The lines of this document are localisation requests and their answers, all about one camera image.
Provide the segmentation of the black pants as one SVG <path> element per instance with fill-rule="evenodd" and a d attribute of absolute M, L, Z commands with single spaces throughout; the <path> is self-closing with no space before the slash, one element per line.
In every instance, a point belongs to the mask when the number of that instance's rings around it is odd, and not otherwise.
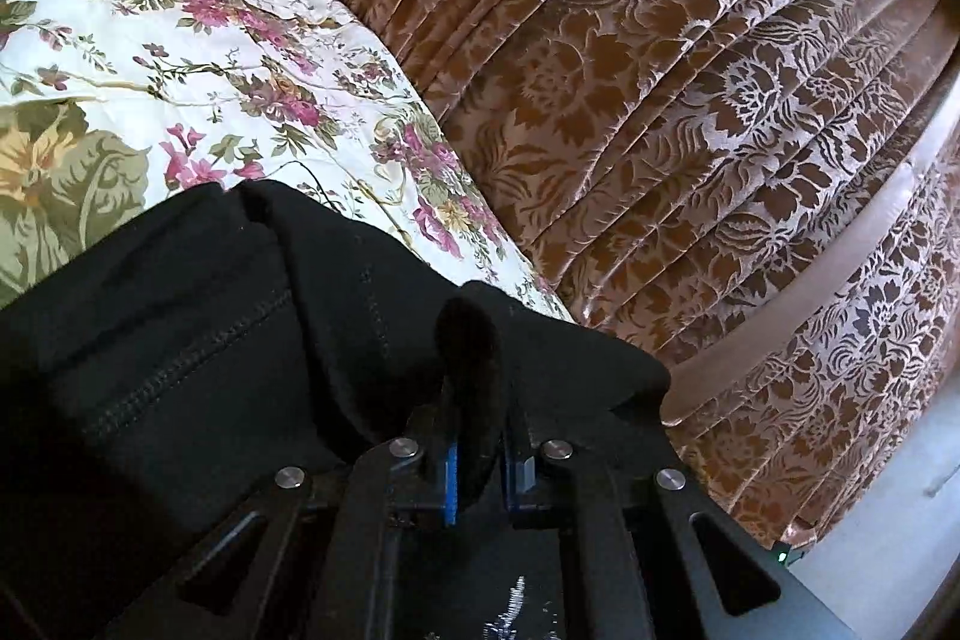
<path fill-rule="evenodd" d="M 285 466 L 438 431 L 473 503 L 511 404 L 652 422 L 667 385 L 286 185 L 192 188 L 3 308 L 3 635 L 103 637 Z"/>

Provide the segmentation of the plain tan curtain tieback band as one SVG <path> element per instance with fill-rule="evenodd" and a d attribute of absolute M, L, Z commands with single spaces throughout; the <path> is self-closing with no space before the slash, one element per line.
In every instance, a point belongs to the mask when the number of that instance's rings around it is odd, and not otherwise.
<path fill-rule="evenodd" d="M 857 218 L 776 299 L 704 353 L 675 365 L 661 406 L 665 425 L 675 427 L 711 398 L 726 392 L 768 354 L 789 341 L 884 240 L 934 164 L 937 152 L 958 128 L 958 89 L 952 88 L 905 159 Z"/>

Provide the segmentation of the brown floral damask curtain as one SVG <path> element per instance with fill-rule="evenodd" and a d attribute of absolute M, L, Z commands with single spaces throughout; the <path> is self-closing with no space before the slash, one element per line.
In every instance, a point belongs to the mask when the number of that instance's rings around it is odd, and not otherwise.
<path fill-rule="evenodd" d="M 958 0 L 340 0 L 583 325 L 672 370 L 811 266 L 958 89 Z M 958 351 L 958 128 L 838 291 L 675 448 L 758 541 L 871 486 Z"/>

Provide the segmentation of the white floral bedspread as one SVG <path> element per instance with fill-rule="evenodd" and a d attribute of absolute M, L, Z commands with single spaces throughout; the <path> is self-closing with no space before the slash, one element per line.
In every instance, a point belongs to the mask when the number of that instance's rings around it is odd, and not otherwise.
<path fill-rule="evenodd" d="M 257 179 L 565 315 L 342 3 L 2 0 L 5 301 L 187 188 Z"/>

